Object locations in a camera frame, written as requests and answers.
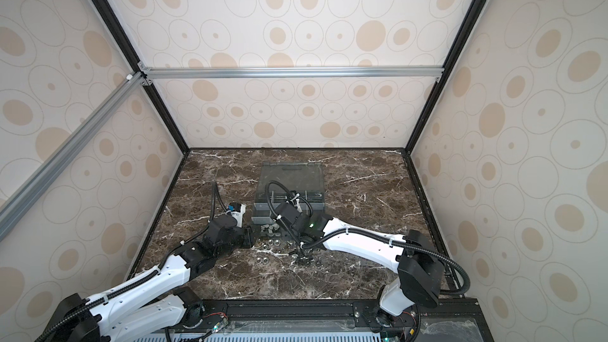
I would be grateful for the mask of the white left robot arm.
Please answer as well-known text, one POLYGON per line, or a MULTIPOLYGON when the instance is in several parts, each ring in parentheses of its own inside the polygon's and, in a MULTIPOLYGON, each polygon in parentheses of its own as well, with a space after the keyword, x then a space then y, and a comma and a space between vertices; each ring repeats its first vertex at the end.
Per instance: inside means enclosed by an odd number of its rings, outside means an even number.
POLYGON ((252 226, 239 226, 233 216, 220 215, 203 231, 171 250, 161 265, 96 295, 93 300, 81 300, 58 321, 51 321, 37 339, 68 340, 81 328, 91 329, 85 335, 102 340, 120 318, 211 270, 218 259, 234 250, 253 247, 257 237, 258 232, 252 226))

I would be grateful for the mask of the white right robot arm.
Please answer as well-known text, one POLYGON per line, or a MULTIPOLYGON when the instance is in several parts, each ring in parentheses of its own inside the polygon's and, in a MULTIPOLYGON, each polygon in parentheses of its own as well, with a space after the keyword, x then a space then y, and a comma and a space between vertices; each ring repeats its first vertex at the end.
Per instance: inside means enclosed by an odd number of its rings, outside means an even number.
POLYGON ((397 274, 384 286, 378 308, 398 316, 417 305, 439 305, 445 266, 429 240, 418 231, 383 234, 353 226, 325 214, 307 215, 286 202, 271 211, 271 218, 291 235, 300 250, 325 249, 350 253, 397 274))

